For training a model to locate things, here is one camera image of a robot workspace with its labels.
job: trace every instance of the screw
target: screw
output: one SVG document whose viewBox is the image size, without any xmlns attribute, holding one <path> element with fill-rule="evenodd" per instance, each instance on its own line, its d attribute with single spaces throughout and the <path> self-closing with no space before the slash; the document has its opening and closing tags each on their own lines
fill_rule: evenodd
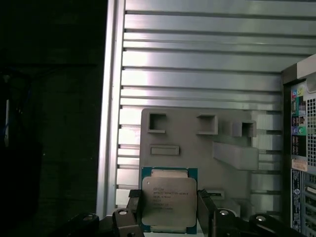
<svg viewBox="0 0 316 237">
<path fill-rule="evenodd" d="M 227 216 L 228 215 L 228 211 L 222 210 L 219 213 L 221 213 L 223 216 Z"/>
<path fill-rule="evenodd" d="M 257 216 L 256 219 L 258 221 L 266 221 L 266 219 L 263 216 Z"/>
</svg>

